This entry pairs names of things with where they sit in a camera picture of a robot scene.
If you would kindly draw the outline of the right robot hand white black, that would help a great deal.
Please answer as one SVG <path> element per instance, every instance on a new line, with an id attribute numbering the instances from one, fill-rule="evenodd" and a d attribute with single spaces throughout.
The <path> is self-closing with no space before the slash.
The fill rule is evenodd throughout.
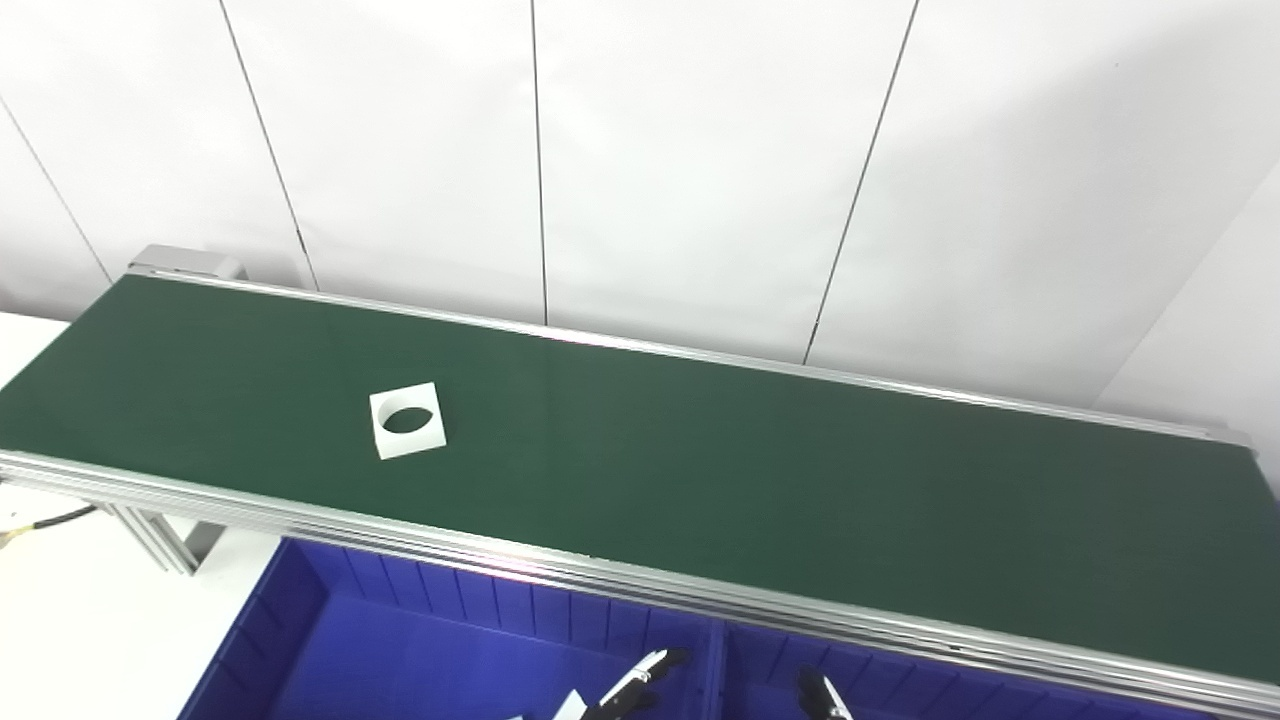
<path id="1" fill-rule="evenodd" d="M 833 682 L 812 665 L 797 670 L 797 703 L 808 719 L 852 719 L 852 712 Z"/>

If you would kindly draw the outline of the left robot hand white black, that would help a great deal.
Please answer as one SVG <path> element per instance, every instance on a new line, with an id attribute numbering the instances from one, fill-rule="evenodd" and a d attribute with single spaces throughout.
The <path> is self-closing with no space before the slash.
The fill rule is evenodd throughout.
<path id="1" fill-rule="evenodd" d="M 571 691 L 553 719 L 626 719 L 632 711 L 658 703 L 652 685 L 673 667 L 689 660 L 684 647 L 653 650 L 640 659 L 596 702 L 589 703 L 577 691 Z"/>

